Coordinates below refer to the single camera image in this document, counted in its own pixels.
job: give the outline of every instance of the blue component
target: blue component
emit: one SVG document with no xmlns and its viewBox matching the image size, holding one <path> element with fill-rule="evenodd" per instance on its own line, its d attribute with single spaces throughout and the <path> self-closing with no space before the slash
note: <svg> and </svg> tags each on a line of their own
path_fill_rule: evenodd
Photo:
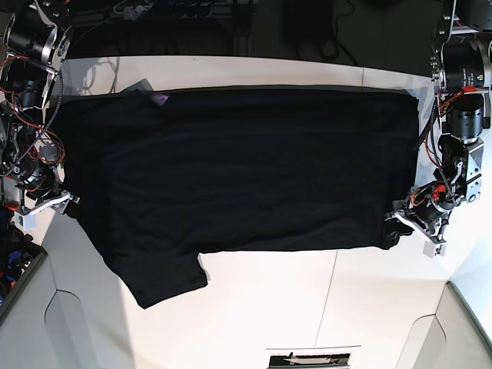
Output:
<svg viewBox="0 0 492 369">
<path fill-rule="evenodd" d="M 22 253 L 20 251 L 14 251 L 8 256 L 8 264 L 12 265 L 12 263 L 16 260 L 19 259 L 22 256 Z"/>
</svg>

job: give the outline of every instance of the metal rod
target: metal rod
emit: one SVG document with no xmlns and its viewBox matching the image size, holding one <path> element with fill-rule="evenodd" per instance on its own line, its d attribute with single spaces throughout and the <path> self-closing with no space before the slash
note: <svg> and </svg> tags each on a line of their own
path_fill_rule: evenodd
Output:
<svg viewBox="0 0 492 369">
<path fill-rule="evenodd" d="M 451 31 L 452 35 L 466 35 L 470 33 L 479 33 L 479 32 L 465 25 L 460 25 L 459 27 L 453 27 L 453 31 Z"/>
<path fill-rule="evenodd" d="M 489 93 L 489 88 L 488 87 L 482 87 L 482 88 L 477 88 L 475 91 L 467 91 L 464 94 L 465 95 L 472 95 L 472 94 L 488 94 Z"/>
</svg>

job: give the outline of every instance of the wire bundle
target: wire bundle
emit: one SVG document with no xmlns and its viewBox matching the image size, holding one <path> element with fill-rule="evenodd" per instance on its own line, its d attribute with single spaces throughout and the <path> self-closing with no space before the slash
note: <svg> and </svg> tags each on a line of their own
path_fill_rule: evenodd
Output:
<svg viewBox="0 0 492 369">
<path fill-rule="evenodd" d="M 462 98 L 464 94 L 465 89 L 461 88 L 460 91 L 456 91 L 448 95 L 442 104 L 439 105 L 440 116 L 444 117 L 453 108 L 453 103 Z"/>
<path fill-rule="evenodd" d="M 21 55 L 13 55 L 9 58 L 6 58 L 5 61 L 2 63 L 2 70 L 5 67 L 5 64 L 13 59 L 24 59 L 27 60 L 28 58 L 25 56 Z M 39 158 L 42 160 L 44 163 L 47 165 L 57 165 L 65 161 L 65 147 L 62 143 L 62 140 L 53 132 L 49 130 L 50 125 L 52 122 L 55 120 L 56 115 L 58 114 L 58 111 L 60 109 L 60 106 L 62 105 L 62 96 L 63 96 L 63 75 L 61 72 L 58 73 L 58 79 L 60 81 L 60 95 L 58 96 L 58 101 L 55 106 L 55 110 L 53 111 L 52 116 L 50 117 L 48 123 L 44 126 L 37 125 L 33 122 L 31 117 L 29 117 L 23 110 L 20 101 L 19 101 L 19 96 L 15 94 L 13 91 L 7 91 L 4 88 L 0 87 L 0 91 L 4 92 L 5 94 L 12 94 L 11 96 L 11 101 L 9 102 L 12 110 L 14 112 L 15 117 L 28 127 L 35 128 L 38 131 L 38 134 L 35 138 L 35 140 L 29 145 L 28 149 L 15 161 L 15 163 L 10 167 L 10 169 L 4 173 L 3 175 L 0 175 L 0 177 L 7 177 L 9 176 L 14 168 L 20 164 L 20 162 L 26 157 L 29 156 L 32 159 Z M 45 145 L 49 145 L 50 143 L 54 145 L 58 149 L 58 159 L 56 161 L 49 161 L 46 160 L 45 158 L 41 158 L 38 152 L 38 149 L 36 148 L 36 145 L 42 142 Z"/>
<path fill-rule="evenodd" d="M 437 162 L 435 161 L 435 153 L 434 151 L 430 150 L 429 149 L 429 145 L 427 144 L 427 138 L 428 138 L 428 135 L 427 137 L 425 138 L 425 141 L 424 141 L 424 146 L 425 146 L 425 151 L 427 152 L 427 156 L 429 157 L 429 160 L 432 164 L 434 164 L 436 167 L 438 167 L 440 165 L 440 160 L 437 160 Z"/>
<path fill-rule="evenodd" d="M 427 189 L 427 186 L 424 186 L 424 187 L 421 187 L 421 188 L 418 188 L 417 190 L 415 190 L 415 192 L 411 195 L 411 198 L 410 198 L 410 204 L 415 208 L 419 205 L 422 205 L 424 202 L 425 202 L 425 197 L 422 198 L 420 201 L 416 202 L 417 200 L 417 196 L 420 196 L 422 194 L 422 192 L 424 192 L 424 190 Z"/>
</svg>

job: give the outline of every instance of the metal bracket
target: metal bracket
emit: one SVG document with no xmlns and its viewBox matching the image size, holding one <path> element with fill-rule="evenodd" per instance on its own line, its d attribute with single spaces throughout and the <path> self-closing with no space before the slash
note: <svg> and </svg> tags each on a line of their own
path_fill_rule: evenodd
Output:
<svg viewBox="0 0 492 369">
<path fill-rule="evenodd" d="M 456 191 L 456 181 L 458 180 L 459 177 L 461 177 L 461 173 L 463 172 L 463 162 L 459 160 L 459 162 L 456 163 L 455 167 L 456 167 L 456 175 L 451 181 L 451 186 L 452 186 L 451 188 L 453 189 L 453 191 Z"/>
<path fill-rule="evenodd" d="M 444 256 L 446 251 L 446 241 L 439 237 L 430 237 L 429 234 L 417 223 L 405 217 L 403 210 L 398 210 L 393 213 L 393 218 L 396 218 L 401 223 L 414 229 L 424 240 L 424 254 L 429 258 L 434 258 L 437 255 Z"/>
<path fill-rule="evenodd" d="M 68 21 L 68 12 L 60 0 L 34 0 L 39 18 L 51 27 L 61 27 Z"/>
<path fill-rule="evenodd" d="M 27 209 L 21 206 L 14 214 L 15 225 L 23 228 L 25 231 L 33 229 L 36 226 L 36 215 L 42 211 L 53 208 L 57 212 L 64 213 L 70 201 L 78 203 L 79 199 L 70 192 L 63 191 L 59 196 L 50 198 L 33 207 Z"/>
<path fill-rule="evenodd" d="M 482 158 L 484 155 L 484 142 L 478 138 L 477 141 L 465 148 L 467 156 L 466 178 L 466 200 L 472 203 L 480 196 L 482 185 Z"/>
<path fill-rule="evenodd" d="M 442 46 L 446 44 L 451 37 L 455 14 L 456 0 L 444 0 L 443 15 L 437 23 L 436 33 L 434 35 L 434 50 L 436 53 L 440 51 Z"/>
</svg>

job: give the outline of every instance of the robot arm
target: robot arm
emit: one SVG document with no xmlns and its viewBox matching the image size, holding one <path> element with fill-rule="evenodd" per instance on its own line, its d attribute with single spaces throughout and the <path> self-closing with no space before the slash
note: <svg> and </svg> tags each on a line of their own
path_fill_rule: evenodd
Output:
<svg viewBox="0 0 492 369">
<path fill-rule="evenodd" d="M 68 11 L 62 0 L 34 0 L 16 12 L 5 31 L 8 57 L 2 66 L 0 90 L 0 175 L 13 178 L 20 191 L 15 221 L 24 229 L 35 225 L 35 214 L 45 208 L 64 211 L 78 199 L 62 189 L 58 164 L 63 162 L 63 143 L 49 130 L 61 104 L 62 63 L 71 41 Z M 47 116 L 56 81 L 61 86 L 54 113 Z M 50 158 L 39 145 L 58 149 Z M 25 195 L 36 206 L 25 206 Z"/>
<path fill-rule="evenodd" d="M 412 189 L 388 215 L 388 222 L 397 220 L 422 235 L 431 257 L 444 253 L 444 231 L 452 211 L 480 197 L 484 153 L 480 134 L 490 128 L 492 71 L 489 47 L 479 36 L 490 31 L 491 15 L 488 0 L 444 0 L 431 57 L 435 102 L 416 147 L 423 147 L 437 167 L 435 181 Z M 436 121 L 442 127 L 437 147 Z"/>
</svg>

